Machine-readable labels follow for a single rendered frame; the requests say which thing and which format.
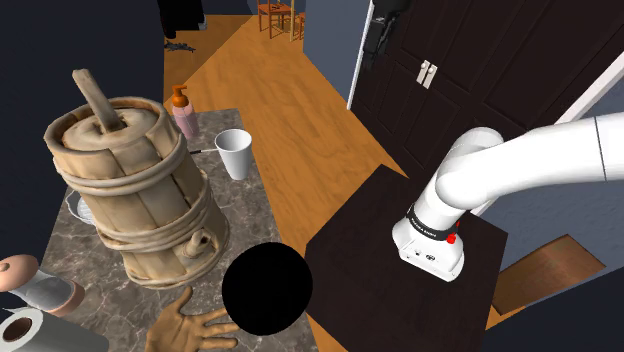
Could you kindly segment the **black ball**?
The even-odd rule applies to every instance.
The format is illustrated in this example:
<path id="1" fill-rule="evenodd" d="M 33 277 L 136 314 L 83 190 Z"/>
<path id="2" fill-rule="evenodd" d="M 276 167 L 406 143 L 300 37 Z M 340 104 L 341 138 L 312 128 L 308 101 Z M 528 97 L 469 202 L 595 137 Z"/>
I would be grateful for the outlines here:
<path id="1" fill-rule="evenodd" d="M 313 278 L 304 258 L 279 242 L 255 245 L 227 268 L 222 299 L 242 330 L 268 336 L 291 326 L 306 310 Z"/>

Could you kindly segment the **wooden butter churn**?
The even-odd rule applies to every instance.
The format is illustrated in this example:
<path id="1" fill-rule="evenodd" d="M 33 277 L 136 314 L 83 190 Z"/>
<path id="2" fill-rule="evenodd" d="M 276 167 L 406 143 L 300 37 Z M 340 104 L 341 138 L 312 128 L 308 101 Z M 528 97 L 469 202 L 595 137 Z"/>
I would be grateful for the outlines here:
<path id="1" fill-rule="evenodd" d="M 106 98 L 87 69 L 72 78 L 87 102 L 55 119 L 44 140 L 101 242 L 145 288 L 182 286 L 211 271 L 230 225 L 168 111 L 143 97 Z"/>

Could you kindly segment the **silver grinder with copper knob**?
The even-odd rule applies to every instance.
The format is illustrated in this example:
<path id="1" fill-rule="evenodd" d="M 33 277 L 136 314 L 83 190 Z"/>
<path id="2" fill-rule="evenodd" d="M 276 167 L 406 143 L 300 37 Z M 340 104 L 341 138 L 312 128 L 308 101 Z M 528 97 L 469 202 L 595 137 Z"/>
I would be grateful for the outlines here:
<path id="1" fill-rule="evenodd" d="M 85 297 L 80 284 L 43 271 L 37 259 L 27 254 L 0 260 L 0 292 L 57 317 L 73 312 Z"/>

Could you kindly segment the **white paper roll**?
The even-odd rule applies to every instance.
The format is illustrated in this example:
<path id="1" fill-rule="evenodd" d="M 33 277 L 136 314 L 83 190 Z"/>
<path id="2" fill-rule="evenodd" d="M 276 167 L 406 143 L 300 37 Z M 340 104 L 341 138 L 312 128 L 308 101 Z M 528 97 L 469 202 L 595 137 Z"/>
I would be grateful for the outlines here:
<path id="1" fill-rule="evenodd" d="M 0 323 L 0 352 L 108 352 L 109 341 L 35 308 L 21 308 Z"/>

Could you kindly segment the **grey strainer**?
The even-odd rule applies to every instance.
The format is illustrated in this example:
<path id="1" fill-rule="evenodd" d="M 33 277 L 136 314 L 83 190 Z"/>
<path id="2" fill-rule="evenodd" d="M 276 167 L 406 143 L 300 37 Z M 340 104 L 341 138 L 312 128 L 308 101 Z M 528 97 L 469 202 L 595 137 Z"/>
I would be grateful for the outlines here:
<path id="1" fill-rule="evenodd" d="M 65 198 L 68 210 L 72 216 L 79 219 L 83 223 L 94 226 L 95 221 L 91 209 L 86 204 L 79 192 L 72 190 Z"/>

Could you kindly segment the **pink soap dispenser orange pump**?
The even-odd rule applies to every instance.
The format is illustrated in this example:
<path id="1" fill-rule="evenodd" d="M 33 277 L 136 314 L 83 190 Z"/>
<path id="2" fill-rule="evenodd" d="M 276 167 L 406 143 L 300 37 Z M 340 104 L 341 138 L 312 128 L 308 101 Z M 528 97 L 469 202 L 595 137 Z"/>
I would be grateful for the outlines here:
<path id="1" fill-rule="evenodd" d="M 172 113 L 176 124 L 187 139 L 199 133 L 199 126 L 194 107 L 189 98 L 183 93 L 186 85 L 173 85 Z"/>

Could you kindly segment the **dark wooden double door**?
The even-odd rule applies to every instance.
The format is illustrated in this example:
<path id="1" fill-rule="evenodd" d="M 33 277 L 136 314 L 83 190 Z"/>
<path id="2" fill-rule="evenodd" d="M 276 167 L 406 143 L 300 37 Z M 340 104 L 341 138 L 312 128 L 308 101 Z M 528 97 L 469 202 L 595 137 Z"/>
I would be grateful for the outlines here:
<path id="1" fill-rule="evenodd" d="M 352 111 L 424 181 L 471 128 L 556 122 L 623 52 L 624 0 L 412 0 Z"/>

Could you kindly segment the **tan hand sculpture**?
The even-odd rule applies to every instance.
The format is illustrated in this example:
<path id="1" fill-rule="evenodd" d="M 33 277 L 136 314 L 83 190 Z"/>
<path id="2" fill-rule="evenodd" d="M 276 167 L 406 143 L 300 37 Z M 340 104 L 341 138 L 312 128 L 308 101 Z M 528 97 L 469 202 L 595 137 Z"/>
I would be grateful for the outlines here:
<path id="1" fill-rule="evenodd" d="M 231 349 L 238 345 L 234 337 L 224 337 L 240 329 L 234 322 L 210 324 L 228 315 L 220 308 L 199 315 L 185 315 L 183 306 L 190 301 L 193 289 L 187 286 L 181 296 L 163 309 L 146 335 L 145 352 L 199 352 Z"/>

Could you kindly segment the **wooden chair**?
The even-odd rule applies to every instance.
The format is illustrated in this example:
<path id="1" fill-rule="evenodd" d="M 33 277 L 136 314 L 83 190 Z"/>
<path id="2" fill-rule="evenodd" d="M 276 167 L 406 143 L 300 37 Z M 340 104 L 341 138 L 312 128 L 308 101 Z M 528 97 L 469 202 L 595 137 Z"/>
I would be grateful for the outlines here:
<path id="1" fill-rule="evenodd" d="M 259 29 L 263 30 L 262 19 L 267 18 L 269 38 L 273 38 L 273 29 L 283 32 L 286 29 L 286 18 L 293 18 L 292 0 L 256 0 Z"/>

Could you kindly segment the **white cup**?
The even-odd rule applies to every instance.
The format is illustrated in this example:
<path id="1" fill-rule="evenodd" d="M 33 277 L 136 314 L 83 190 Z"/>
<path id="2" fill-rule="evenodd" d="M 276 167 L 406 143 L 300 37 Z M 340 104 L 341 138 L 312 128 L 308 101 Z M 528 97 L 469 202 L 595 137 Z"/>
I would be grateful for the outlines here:
<path id="1" fill-rule="evenodd" d="M 233 180 L 244 180 L 252 159 L 252 136 L 242 129 L 220 132 L 214 140 L 222 162 Z"/>

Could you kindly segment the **dark robot stand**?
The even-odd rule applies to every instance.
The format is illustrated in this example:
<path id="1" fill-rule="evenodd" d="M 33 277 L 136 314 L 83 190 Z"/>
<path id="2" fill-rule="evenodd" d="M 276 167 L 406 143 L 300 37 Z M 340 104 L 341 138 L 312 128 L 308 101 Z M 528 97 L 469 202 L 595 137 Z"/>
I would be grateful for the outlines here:
<path id="1" fill-rule="evenodd" d="M 467 213 L 456 280 L 406 263 L 391 230 L 416 187 L 379 166 L 306 246 L 307 312 L 348 352 L 480 352 L 507 234 Z"/>

